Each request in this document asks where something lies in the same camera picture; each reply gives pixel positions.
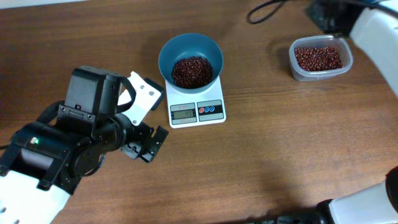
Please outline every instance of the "plastic container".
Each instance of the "plastic container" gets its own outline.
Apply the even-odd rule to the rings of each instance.
[[[320,72],[305,71],[299,66],[296,56],[294,55],[294,49],[300,47],[334,47],[338,51],[343,68]],[[296,40],[290,46],[289,57],[290,69],[292,70],[293,77],[297,81],[317,81],[335,77],[347,72],[353,65],[353,54],[351,53],[347,42],[342,38],[334,38],[332,35],[319,35]]]

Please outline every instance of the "wooden table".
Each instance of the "wooden table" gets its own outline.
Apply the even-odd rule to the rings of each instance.
[[[84,178],[54,223],[223,223],[284,213],[384,180],[398,164],[398,100],[350,43],[351,70],[296,82],[288,49],[320,31],[306,1],[251,26],[260,1],[98,0],[0,11],[0,138],[62,100],[75,67],[92,65],[164,86],[157,59],[198,32],[224,53],[227,120],[171,129],[164,100],[145,122],[170,131],[147,165],[121,152]]]

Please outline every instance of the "scale display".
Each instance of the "scale display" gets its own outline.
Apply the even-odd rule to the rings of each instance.
[[[194,110],[175,111],[173,112],[173,114],[174,114],[174,119],[193,118],[195,111]]]

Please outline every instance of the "red bean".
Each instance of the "red bean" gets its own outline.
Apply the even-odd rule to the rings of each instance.
[[[172,78],[179,87],[199,88],[211,82],[213,68],[205,58],[181,59],[174,65]]]
[[[342,68],[340,56],[334,47],[297,48],[294,54],[298,65],[309,72]]]

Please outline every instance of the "digital scale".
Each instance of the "digital scale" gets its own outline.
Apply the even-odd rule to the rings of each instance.
[[[226,119],[220,77],[201,93],[182,93],[166,81],[166,94],[172,128],[216,124]]]

